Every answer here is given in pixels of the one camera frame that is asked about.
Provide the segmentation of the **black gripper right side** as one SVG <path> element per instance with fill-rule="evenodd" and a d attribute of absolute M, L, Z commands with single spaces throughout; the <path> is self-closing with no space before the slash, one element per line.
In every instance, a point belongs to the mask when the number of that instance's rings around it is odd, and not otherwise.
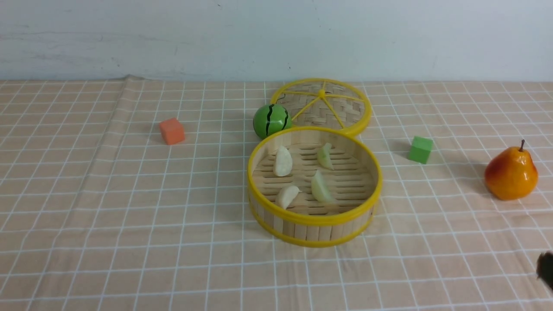
<path fill-rule="evenodd" d="M 551 251 L 539 254 L 537 259 L 537 279 L 553 290 L 553 254 Z"/>

